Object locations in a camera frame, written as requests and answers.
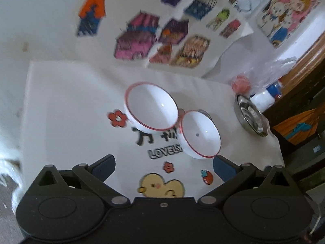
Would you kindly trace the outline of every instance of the floor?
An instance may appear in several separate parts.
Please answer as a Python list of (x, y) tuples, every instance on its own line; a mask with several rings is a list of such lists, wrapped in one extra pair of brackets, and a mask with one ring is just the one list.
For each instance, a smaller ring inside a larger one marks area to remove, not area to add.
[(7, 187), (0, 185), (0, 243), (18, 244), (23, 240), (23, 236), (11, 210), (11, 192), (16, 188), (16, 184), (9, 177), (5, 180)]

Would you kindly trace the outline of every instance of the tablecloth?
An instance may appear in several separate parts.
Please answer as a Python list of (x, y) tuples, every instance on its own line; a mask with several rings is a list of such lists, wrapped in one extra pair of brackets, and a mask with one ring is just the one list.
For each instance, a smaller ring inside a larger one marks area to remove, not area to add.
[(186, 155), (173, 129), (150, 136), (127, 120), (113, 124), (109, 119), (110, 113), (123, 113), (124, 93), (138, 81), (163, 87), (185, 111), (207, 111), (220, 132), (220, 154), (227, 159), (260, 169), (284, 165), (275, 136), (260, 137), (242, 128), (228, 85), (150, 69), (35, 62), (30, 65), (22, 123), (26, 186), (46, 164), (71, 169), (107, 154), (115, 157), (116, 169), (105, 183), (131, 200), (161, 194), (197, 199), (221, 185), (213, 159)]

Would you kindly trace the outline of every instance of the stainless steel bowl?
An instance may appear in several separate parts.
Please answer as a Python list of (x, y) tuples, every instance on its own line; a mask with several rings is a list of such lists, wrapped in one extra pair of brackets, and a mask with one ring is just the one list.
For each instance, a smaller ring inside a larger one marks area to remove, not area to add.
[(247, 132), (258, 134), (261, 137), (266, 137), (269, 134), (266, 118), (245, 96), (236, 95), (234, 109), (238, 121)]

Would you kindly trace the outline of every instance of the cartoon duck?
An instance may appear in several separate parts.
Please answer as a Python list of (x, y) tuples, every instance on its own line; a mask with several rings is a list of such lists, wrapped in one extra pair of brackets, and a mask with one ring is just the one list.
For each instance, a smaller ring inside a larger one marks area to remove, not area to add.
[(213, 175), (208, 170), (201, 170), (201, 176), (207, 185), (210, 185), (213, 182)]
[(149, 173), (140, 181), (138, 193), (145, 197), (184, 197), (185, 189), (178, 180), (165, 183), (159, 174)]

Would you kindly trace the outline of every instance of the white bowl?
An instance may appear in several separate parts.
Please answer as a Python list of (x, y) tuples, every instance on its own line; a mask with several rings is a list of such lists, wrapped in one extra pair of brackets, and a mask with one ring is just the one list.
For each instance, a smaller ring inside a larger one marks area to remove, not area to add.
[(178, 107), (173, 98), (152, 83), (129, 86), (124, 97), (124, 109), (129, 121), (148, 134), (171, 129), (178, 120)]
[(221, 149), (220, 134), (214, 123), (198, 111), (188, 111), (178, 127), (183, 151), (196, 159), (215, 157)]

